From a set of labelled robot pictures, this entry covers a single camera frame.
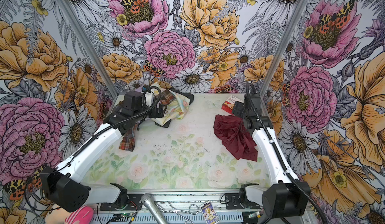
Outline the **pink plush doll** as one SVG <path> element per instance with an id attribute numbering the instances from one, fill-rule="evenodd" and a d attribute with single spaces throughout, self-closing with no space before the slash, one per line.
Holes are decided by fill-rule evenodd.
<path id="1" fill-rule="evenodd" d="M 94 210 L 91 207 L 83 206 L 78 210 L 69 213 L 65 209 L 54 205 L 45 217 L 46 224 L 89 224 L 93 218 Z"/>

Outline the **maroon cloth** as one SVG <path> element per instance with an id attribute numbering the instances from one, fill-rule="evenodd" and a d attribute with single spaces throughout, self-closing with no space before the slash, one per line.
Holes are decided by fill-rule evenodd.
<path id="1" fill-rule="evenodd" d="M 236 160 L 258 160 L 258 151 L 255 148 L 257 145 L 241 118 L 216 115 L 214 134 Z"/>

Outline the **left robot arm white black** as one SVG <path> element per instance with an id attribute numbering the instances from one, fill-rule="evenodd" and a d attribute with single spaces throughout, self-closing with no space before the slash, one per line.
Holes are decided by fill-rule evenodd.
<path id="1" fill-rule="evenodd" d="M 135 124 L 146 118 L 164 114 L 160 103 L 161 89 L 146 87 L 143 92 L 129 92 L 104 119 L 99 129 L 72 155 L 55 168 L 46 167 L 40 173 L 42 190 L 50 201 L 72 213 L 83 206 L 111 204 L 124 209 L 128 204 L 127 189 L 117 183 L 83 184 L 87 171 L 111 146 L 119 145 Z"/>

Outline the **red white snack box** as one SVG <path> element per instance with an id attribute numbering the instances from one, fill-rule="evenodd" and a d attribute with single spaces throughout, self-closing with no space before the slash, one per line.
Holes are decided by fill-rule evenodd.
<path id="1" fill-rule="evenodd" d="M 221 109 L 224 110 L 226 113 L 232 115 L 232 111 L 236 102 L 243 103 L 244 101 L 236 96 L 231 95 L 222 104 Z"/>

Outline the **red plaid cloth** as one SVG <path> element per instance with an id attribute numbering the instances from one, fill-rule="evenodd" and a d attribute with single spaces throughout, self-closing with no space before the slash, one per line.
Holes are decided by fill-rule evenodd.
<path id="1" fill-rule="evenodd" d="M 160 104 L 163 105 L 164 112 L 176 97 L 169 90 L 164 90 L 161 93 Z M 123 140 L 120 143 L 119 149 L 132 152 L 135 149 L 135 132 L 140 130 L 140 125 L 145 121 L 145 117 L 137 121 L 134 126 L 124 134 Z"/>

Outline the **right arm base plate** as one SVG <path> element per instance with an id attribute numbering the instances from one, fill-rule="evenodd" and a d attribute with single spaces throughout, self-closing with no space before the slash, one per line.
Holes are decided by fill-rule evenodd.
<path id="1" fill-rule="evenodd" d="M 227 210 L 257 210 L 261 209 L 261 206 L 253 203 L 241 200 L 239 193 L 225 193 L 220 199 L 220 203 L 226 206 Z"/>

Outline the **colourful card packet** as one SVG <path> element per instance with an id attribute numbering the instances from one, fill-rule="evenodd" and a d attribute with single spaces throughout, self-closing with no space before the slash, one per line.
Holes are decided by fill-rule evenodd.
<path id="1" fill-rule="evenodd" d="M 220 222 L 220 218 L 210 201 L 201 205 L 201 212 L 206 224 L 218 224 Z"/>

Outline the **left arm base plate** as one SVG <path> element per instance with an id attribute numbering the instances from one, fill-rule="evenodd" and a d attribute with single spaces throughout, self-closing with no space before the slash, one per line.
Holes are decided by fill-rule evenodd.
<path id="1" fill-rule="evenodd" d="M 101 211 L 140 211 L 142 209 L 142 196 L 142 193 L 128 194 L 126 200 L 123 201 L 122 206 L 118 206 L 116 203 L 102 203 L 99 209 Z"/>

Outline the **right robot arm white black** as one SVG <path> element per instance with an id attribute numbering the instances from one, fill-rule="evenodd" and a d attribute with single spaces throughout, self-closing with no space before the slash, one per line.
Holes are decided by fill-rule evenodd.
<path id="1" fill-rule="evenodd" d="M 240 189 L 241 204 L 257 204 L 262 209 L 258 223 L 266 224 L 271 219 L 301 217 L 310 202 L 310 187 L 301 182 L 278 144 L 273 124 L 260 109 L 259 94 L 247 93 L 244 102 L 236 102 L 233 114 L 242 118 L 244 127 L 256 143 L 255 149 L 262 155 L 268 171 L 269 188 L 257 184 L 244 184 Z"/>

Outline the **silver microphone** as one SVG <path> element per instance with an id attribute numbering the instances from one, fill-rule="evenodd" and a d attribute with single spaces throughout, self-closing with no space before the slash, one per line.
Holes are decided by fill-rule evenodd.
<path id="1" fill-rule="evenodd" d="M 149 193 L 145 193 L 141 197 L 141 202 L 149 210 L 158 224 L 168 224 L 159 207 L 155 204 L 153 197 Z"/>

